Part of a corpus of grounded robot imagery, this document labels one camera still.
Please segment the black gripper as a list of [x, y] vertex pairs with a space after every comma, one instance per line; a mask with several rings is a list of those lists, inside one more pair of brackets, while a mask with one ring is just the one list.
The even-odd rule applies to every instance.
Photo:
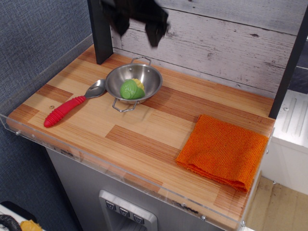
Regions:
[[151, 47], [158, 47], [167, 33], [168, 13], [154, 0], [101, 0], [100, 6], [110, 26], [119, 36], [129, 28], [129, 20], [145, 23], [145, 31]]

